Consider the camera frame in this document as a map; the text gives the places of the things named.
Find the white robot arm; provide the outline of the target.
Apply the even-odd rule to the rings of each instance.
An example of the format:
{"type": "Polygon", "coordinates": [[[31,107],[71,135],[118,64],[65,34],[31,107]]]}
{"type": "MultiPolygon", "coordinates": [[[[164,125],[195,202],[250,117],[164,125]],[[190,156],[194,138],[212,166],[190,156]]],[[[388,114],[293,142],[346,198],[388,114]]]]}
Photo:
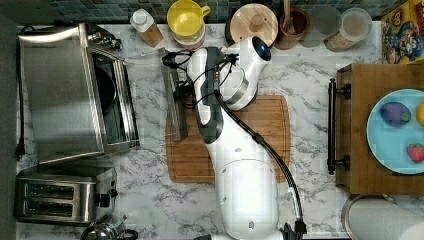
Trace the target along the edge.
{"type": "Polygon", "coordinates": [[[278,230],[277,180],[264,147],[229,115],[251,104],[270,48],[254,36],[226,50],[205,47],[187,63],[199,132],[215,172],[224,232],[194,240],[284,240],[278,230]]]}

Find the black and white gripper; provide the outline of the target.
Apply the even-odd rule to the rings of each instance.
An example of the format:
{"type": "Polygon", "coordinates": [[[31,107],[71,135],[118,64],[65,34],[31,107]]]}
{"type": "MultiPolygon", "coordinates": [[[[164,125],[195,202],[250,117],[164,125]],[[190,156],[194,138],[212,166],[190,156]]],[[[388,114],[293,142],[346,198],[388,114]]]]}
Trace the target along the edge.
{"type": "Polygon", "coordinates": [[[187,64],[195,90],[197,124],[206,144],[215,142],[223,131],[221,105],[214,92],[216,65],[223,59],[224,54],[219,48],[205,47],[197,50],[187,64]]]}

